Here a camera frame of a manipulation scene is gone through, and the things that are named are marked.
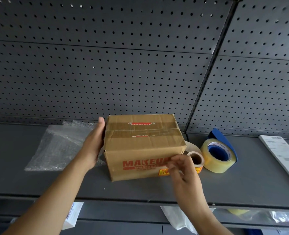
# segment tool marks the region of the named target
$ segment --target white paper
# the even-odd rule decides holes
[[[74,202],[69,210],[69,213],[64,221],[62,230],[75,227],[83,202]]]
[[[260,135],[259,138],[289,174],[289,144],[282,137]]]

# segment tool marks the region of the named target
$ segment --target tape roll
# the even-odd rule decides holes
[[[202,167],[204,166],[204,158],[199,152],[189,152],[187,156],[190,156],[193,159],[195,170],[197,173],[200,173]]]
[[[198,152],[201,154],[201,150],[194,144],[192,144],[191,142],[187,142],[185,141],[186,143],[186,149],[185,149],[185,152],[184,154],[188,154],[189,152]]]
[[[233,151],[217,139],[207,139],[201,147],[201,153],[204,167],[214,173],[226,172],[236,162]]]

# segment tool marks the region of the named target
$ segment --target perforated metal panel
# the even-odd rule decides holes
[[[210,56],[0,42],[0,115],[169,113],[185,125]]]
[[[289,132],[289,61],[218,56],[188,132],[208,127],[247,136]]]
[[[240,2],[219,54],[289,60],[289,0]]]
[[[0,0],[0,40],[212,54],[231,0]]]

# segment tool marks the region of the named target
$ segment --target red label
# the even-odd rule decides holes
[[[150,122],[150,123],[143,123],[143,122],[135,123],[135,122],[130,122],[129,124],[131,124],[131,125],[151,125],[151,124],[155,124],[155,123],[154,123],[154,122]]]
[[[137,170],[160,167],[166,165],[169,158],[151,158],[146,160],[123,161],[123,170]]]

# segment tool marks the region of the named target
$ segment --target right hand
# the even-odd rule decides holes
[[[191,157],[176,155],[171,158],[167,167],[172,178],[176,200],[186,216],[191,219],[198,214],[211,213]]]

